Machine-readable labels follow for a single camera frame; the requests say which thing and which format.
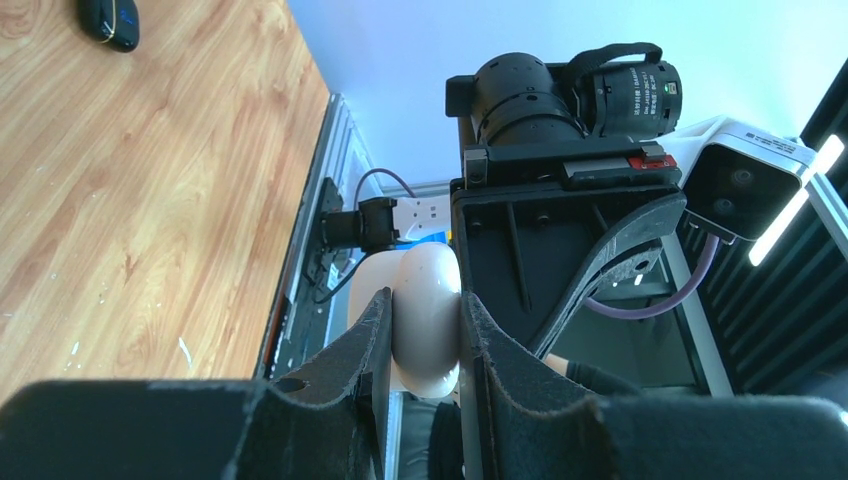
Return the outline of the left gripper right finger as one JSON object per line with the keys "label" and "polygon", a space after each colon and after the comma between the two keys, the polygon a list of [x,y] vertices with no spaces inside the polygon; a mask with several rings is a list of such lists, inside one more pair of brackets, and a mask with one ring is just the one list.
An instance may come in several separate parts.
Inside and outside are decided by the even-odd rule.
{"label": "left gripper right finger", "polygon": [[598,396],[461,303],[470,479],[843,479],[847,423],[810,397]]}

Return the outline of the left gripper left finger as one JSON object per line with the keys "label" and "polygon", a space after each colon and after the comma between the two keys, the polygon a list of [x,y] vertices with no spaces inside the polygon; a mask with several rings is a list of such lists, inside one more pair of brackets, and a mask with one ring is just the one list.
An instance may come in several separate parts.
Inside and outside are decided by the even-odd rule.
{"label": "left gripper left finger", "polygon": [[392,293],[280,379],[75,380],[1,409],[5,479],[381,479]]}

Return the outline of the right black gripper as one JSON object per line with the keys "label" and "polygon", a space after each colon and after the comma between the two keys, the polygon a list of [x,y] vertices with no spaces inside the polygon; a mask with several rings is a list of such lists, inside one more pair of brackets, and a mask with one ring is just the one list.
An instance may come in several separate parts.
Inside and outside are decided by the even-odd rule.
{"label": "right black gripper", "polygon": [[450,200],[463,288],[542,356],[595,290],[656,262],[681,177],[655,142],[467,146]]}

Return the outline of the black earbud charging case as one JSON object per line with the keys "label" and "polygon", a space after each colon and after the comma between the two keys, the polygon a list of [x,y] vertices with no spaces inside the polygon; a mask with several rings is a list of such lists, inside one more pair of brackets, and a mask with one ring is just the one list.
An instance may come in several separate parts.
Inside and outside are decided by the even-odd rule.
{"label": "black earbud charging case", "polygon": [[77,0],[81,30],[95,42],[122,53],[140,43],[140,16],[134,0]]}

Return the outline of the white earbud charging case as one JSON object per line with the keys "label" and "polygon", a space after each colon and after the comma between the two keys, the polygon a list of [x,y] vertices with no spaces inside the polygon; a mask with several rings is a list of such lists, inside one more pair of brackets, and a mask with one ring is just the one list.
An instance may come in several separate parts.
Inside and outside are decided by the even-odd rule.
{"label": "white earbud charging case", "polygon": [[380,289],[391,289],[390,389],[425,399],[454,393],[459,377],[461,279],[455,252],[425,242],[373,254],[349,283],[348,327]]}

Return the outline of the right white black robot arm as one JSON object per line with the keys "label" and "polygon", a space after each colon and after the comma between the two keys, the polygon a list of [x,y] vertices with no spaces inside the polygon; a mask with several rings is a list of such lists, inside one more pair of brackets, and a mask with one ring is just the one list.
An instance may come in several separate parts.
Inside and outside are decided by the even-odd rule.
{"label": "right white black robot arm", "polygon": [[680,164],[659,142],[680,110],[651,43],[500,55],[446,83],[462,163],[449,192],[327,213],[323,248],[361,249],[353,287],[391,290],[400,364],[458,359],[463,292],[545,354],[599,290],[649,272],[682,217]]}

